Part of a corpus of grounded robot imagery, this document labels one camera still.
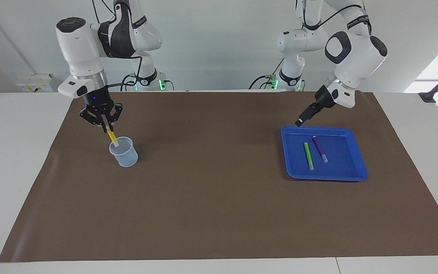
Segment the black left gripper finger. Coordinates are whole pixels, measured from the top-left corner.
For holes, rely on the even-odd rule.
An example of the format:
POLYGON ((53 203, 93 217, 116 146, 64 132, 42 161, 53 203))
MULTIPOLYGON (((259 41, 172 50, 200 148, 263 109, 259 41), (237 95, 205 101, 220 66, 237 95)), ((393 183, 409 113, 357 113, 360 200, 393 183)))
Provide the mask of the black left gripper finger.
POLYGON ((295 121, 295 125, 300 127, 304 122, 313 118, 320 112, 320 106, 318 104, 309 105, 300 115, 298 120, 295 121))

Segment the purple marker pen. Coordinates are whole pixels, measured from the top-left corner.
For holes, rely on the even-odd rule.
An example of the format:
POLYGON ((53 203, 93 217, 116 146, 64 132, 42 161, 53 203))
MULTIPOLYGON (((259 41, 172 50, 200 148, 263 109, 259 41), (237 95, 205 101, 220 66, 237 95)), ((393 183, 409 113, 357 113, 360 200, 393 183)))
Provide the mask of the purple marker pen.
POLYGON ((318 149, 319 154, 321 155, 321 158, 323 160, 324 163, 327 163, 329 160, 327 159, 327 155, 323 149, 323 146, 318 138, 318 136, 314 135, 313 136, 313 141, 315 143, 316 148, 318 149))

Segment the green marker pen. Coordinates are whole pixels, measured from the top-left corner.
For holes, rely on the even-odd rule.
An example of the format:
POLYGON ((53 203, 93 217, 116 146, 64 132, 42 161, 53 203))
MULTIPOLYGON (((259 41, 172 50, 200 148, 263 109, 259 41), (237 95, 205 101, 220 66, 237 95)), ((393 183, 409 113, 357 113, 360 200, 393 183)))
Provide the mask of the green marker pen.
POLYGON ((305 154, 306 154, 306 160, 307 160, 308 165, 309 165, 309 170, 314 170, 314 164, 313 164, 311 150, 309 148, 308 142, 305 142, 303 144, 303 146, 304 146, 304 150, 305 150, 305 154))

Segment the blue plastic tray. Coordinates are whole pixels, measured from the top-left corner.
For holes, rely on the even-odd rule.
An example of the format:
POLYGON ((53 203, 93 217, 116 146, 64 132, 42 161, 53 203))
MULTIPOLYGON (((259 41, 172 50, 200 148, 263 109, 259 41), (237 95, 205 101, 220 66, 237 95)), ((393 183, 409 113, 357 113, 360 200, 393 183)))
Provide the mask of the blue plastic tray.
POLYGON ((282 147, 288 175, 293 179, 331 182, 364 182, 367 169, 354 134, 345 128, 284 126, 282 147), (318 136, 327 155, 324 163, 313 141, 318 136), (314 164, 309 170, 303 144, 308 142, 314 164))

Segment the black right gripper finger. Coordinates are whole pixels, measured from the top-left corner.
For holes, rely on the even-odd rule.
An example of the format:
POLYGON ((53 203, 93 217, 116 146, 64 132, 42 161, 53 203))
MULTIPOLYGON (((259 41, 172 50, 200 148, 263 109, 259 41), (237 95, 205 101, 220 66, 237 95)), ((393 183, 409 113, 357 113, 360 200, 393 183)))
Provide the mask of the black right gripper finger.
POLYGON ((106 122, 108 122, 108 114, 93 114, 86 108, 83 108, 80 111, 79 116, 92 125, 101 127, 103 132, 108 131, 108 127, 106 126, 106 122))
POLYGON ((111 132, 114 132, 114 125, 119 120, 122 111, 123 111, 123 104, 115 103, 114 113, 108 114, 108 127, 111 130, 111 132))

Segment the white wall outlet box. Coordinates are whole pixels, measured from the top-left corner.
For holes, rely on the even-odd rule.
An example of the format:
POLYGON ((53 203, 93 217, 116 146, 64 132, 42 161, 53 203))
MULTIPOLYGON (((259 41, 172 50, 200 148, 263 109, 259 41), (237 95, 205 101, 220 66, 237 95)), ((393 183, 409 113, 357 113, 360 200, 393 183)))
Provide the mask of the white wall outlet box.
POLYGON ((50 73, 19 75, 16 85, 21 92, 57 92, 57 83, 50 73))

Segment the clear plastic cup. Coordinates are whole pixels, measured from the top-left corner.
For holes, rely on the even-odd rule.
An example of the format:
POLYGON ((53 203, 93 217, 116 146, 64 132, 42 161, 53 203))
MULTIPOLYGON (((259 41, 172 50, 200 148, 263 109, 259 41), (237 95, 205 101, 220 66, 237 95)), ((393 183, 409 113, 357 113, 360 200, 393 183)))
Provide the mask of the clear plastic cup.
POLYGON ((108 146, 109 152, 121 167, 131 167, 137 163, 139 156, 134 148, 134 143, 129 137, 118 137, 118 146, 113 142, 108 146))

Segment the yellow marker pen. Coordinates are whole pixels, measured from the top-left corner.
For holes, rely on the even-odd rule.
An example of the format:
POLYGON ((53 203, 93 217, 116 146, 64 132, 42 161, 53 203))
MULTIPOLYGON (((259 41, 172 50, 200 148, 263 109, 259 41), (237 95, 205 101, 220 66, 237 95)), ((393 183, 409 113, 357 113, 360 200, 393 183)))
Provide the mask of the yellow marker pen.
POLYGON ((113 132, 113 130, 111 130, 111 129, 108 128, 106 132, 107 132, 109 138, 111 139, 112 144, 113 144, 115 147, 118 147, 118 146, 119 146, 119 142, 118 142, 118 139, 116 138, 116 135, 115 135, 115 133, 113 132))

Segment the brown table mat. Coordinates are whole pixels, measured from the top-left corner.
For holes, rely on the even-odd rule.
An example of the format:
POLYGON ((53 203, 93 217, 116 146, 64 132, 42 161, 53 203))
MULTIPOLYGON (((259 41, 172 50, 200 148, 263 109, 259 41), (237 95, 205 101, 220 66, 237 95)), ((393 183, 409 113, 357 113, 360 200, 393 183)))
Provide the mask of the brown table mat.
POLYGON ((365 182, 295 180, 281 128, 311 92, 116 92, 119 166, 74 100, 0 262, 438 255, 438 205, 370 92, 309 126, 353 132, 365 182))

